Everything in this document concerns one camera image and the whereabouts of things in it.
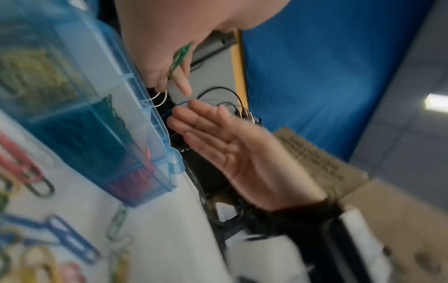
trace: gray wall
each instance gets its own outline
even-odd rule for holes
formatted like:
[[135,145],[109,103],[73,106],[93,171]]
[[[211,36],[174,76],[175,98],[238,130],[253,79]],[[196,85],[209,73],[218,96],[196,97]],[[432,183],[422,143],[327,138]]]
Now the gray wall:
[[430,93],[448,96],[448,0],[435,2],[350,160],[448,209],[448,113],[424,109]]

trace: white cable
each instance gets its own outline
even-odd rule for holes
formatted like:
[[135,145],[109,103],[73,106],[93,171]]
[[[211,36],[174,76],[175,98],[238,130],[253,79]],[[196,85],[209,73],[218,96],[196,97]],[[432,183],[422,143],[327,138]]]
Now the white cable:
[[163,101],[160,104],[158,104],[158,105],[156,105],[154,107],[157,108],[157,107],[161,106],[162,104],[164,104],[165,101],[167,100],[167,98],[168,98],[168,90],[165,91],[165,97],[164,97]]
[[158,94],[156,94],[153,98],[151,98],[151,100],[154,100],[156,97],[159,96],[159,94],[161,94],[160,92]]

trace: cardboard box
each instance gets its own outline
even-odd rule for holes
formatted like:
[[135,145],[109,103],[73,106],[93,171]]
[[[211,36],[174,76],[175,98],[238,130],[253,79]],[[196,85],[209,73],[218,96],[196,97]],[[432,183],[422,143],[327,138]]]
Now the cardboard box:
[[288,128],[274,135],[333,198],[357,207],[392,252],[397,282],[448,282],[448,215],[319,150]]

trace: person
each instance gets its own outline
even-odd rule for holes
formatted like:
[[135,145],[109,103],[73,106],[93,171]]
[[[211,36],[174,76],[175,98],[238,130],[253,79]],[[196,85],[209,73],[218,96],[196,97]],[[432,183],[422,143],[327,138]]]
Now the person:
[[[345,212],[330,200],[267,129],[231,114],[224,105],[215,107],[199,100],[189,101],[187,107],[173,108],[167,125],[182,135],[192,150],[218,168],[238,194],[260,211],[257,222],[269,226],[269,240],[257,243],[258,246],[254,242],[239,245],[233,249],[234,256],[227,257],[235,277],[242,280],[244,275],[246,282],[308,282],[310,273],[308,280],[311,278],[312,282],[364,283],[389,276],[392,268],[383,254],[384,247],[373,236],[367,236],[368,228],[359,211]],[[273,266],[278,266],[291,250],[286,239],[272,238],[281,235],[286,235],[299,250],[298,255],[287,257],[281,264],[281,274],[284,276],[292,261],[303,259],[292,264],[297,272],[301,270],[295,280],[289,277],[291,281],[282,281],[274,278],[274,271],[268,273],[268,258],[275,259]],[[252,270],[254,266],[263,268]],[[312,266],[313,272],[308,272],[306,266]]]
[[172,79],[185,96],[193,51],[213,30],[251,29],[277,14],[289,0],[116,0],[126,50],[148,88],[167,89],[174,53],[192,44]]

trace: plastic container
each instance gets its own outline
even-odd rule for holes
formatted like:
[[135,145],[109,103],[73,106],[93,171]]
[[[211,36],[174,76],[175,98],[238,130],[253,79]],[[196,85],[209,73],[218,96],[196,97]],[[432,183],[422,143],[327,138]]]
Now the plastic container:
[[182,158],[115,31],[64,0],[0,10],[0,107],[130,206],[172,190]]

